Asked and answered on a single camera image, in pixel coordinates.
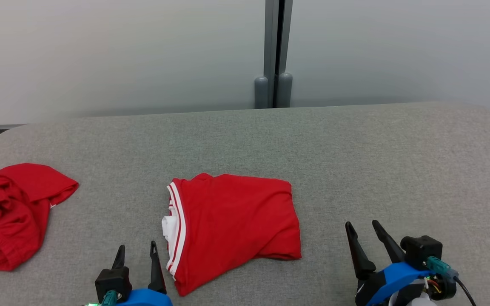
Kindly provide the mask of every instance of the gray fabric surface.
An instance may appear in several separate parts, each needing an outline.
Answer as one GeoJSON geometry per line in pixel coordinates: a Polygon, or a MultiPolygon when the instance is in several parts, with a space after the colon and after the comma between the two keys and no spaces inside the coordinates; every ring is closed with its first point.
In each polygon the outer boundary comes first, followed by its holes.
{"type": "MultiPolygon", "coordinates": [[[[379,269],[390,263],[372,219],[397,241],[443,242],[443,259],[478,305],[490,305],[490,113],[481,107],[432,102],[32,124],[0,135],[0,168],[24,162],[50,165],[80,188],[51,210],[41,250],[15,272],[0,272],[0,305],[95,301],[94,279],[119,244],[132,284],[146,287],[149,242],[165,244],[165,186],[201,172],[291,182],[303,259],[253,260],[187,297],[165,273],[176,306],[353,305],[344,223],[352,221],[379,269]]],[[[459,290],[439,304],[468,301],[459,290]]]]}

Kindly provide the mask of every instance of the black cable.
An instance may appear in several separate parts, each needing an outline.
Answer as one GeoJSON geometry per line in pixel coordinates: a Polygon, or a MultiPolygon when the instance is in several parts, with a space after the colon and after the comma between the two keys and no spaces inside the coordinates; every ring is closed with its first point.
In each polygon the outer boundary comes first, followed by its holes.
{"type": "Polygon", "coordinates": [[[455,277],[453,277],[453,279],[455,279],[455,281],[459,284],[459,286],[461,286],[462,290],[464,291],[464,294],[466,294],[466,296],[470,300],[470,303],[472,304],[472,306],[477,306],[476,302],[474,302],[474,299],[470,295],[470,292],[468,292],[468,289],[466,289],[466,286],[464,286],[464,283],[462,283],[462,281],[459,279],[459,277],[455,276],[455,277]]]}

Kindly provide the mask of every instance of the teal connector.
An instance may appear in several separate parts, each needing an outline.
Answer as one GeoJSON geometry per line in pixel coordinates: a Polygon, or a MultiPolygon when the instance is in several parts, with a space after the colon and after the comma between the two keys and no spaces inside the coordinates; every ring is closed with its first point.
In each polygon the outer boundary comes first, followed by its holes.
{"type": "Polygon", "coordinates": [[[103,297],[101,306],[115,306],[117,304],[118,294],[114,290],[109,290],[103,297]]]}
{"type": "Polygon", "coordinates": [[[459,276],[457,271],[451,269],[451,266],[447,263],[444,263],[441,259],[438,259],[434,256],[430,256],[426,260],[426,267],[430,271],[434,271],[443,277],[453,278],[455,276],[459,276]]]}

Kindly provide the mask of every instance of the white stripe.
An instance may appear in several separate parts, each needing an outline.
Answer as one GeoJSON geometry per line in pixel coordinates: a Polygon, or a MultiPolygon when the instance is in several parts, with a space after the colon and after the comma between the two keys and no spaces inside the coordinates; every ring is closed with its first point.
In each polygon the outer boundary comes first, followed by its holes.
{"type": "MultiPolygon", "coordinates": [[[[169,197],[171,198],[171,200],[169,200],[169,210],[171,210],[172,208],[174,208],[173,204],[175,203],[175,199],[173,198],[173,192],[171,191],[171,186],[167,186],[167,189],[169,190],[169,197]]],[[[177,224],[175,226],[175,228],[177,229],[177,231],[179,231],[179,219],[177,219],[177,224]]],[[[169,269],[169,265],[171,265],[171,263],[173,262],[173,250],[175,250],[175,244],[176,244],[176,241],[168,241],[169,243],[169,260],[168,260],[168,263],[167,265],[165,265],[165,269],[168,270],[169,269]]]]}
{"type": "Polygon", "coordinates": [[[177,271],[177,267],[179,266],[179,261],[181,261],[181,254],[182,254],[182,249],[183,246],[185,245],[185,238],[186,238],[186,222],[185,222],[185,211],[182,208],[182,203],[181,203],[181,196],[179,196],[179,190],[177,190],[177,186],[175,185],[174,182],[171,182],[169,184],[171,186],[171,189],[175,193],[175,200],[174,203],[177,206],[177,211],[179,212],[179,221],[181,222],[181,234],[179,235],[178,238],[178,243],[177,243],[177,253],[175,254],[175,258],[173,259],[173,266],[171,266],[171,270],[169,273],[171,275],[175,276],[175,272],[177,271]]]}

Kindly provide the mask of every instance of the red garment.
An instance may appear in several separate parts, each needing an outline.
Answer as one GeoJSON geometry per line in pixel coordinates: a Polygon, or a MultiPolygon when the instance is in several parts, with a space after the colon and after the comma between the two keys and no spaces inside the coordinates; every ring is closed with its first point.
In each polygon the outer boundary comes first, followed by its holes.
{"type": "Polygon", "coordinates": [[[50,208],[78,183],[46,165],[17,164],[0,170],[0,271],[12,271],[43,244],[50,208]]]}
{"type": "Polygon", "coordinates": [[[166,269],[181,296],[253,258],[302,257],[289,182],[203,173],[168,189],[166,269]]]}

